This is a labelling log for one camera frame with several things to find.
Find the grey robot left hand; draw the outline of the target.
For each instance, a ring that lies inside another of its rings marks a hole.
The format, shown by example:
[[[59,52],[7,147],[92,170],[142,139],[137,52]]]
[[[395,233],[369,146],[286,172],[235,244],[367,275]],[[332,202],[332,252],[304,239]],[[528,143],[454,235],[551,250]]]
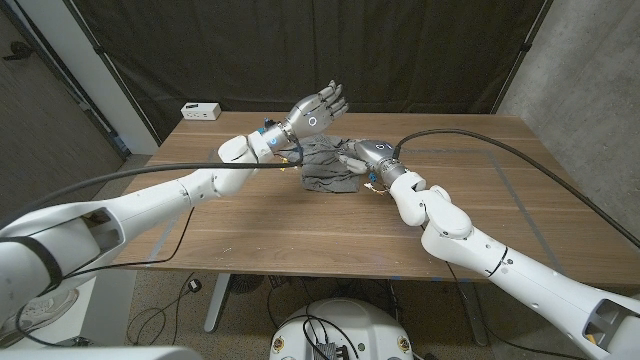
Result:
[[[342,91],[343,85],[331,80],[324,89],[297,102],[282,121],[266,125],[262,138],[275,151],[323,133],[349,109]]]

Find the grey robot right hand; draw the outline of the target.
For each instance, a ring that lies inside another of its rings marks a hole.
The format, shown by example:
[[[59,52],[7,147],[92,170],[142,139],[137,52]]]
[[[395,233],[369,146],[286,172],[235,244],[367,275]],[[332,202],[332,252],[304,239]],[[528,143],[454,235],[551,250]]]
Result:
[[[382,140],[349,140],[337,151],[337,159],[355,174],[373,172],[382,184],[390,188],[407,172],[407,168],[393,157],[395,148]]]

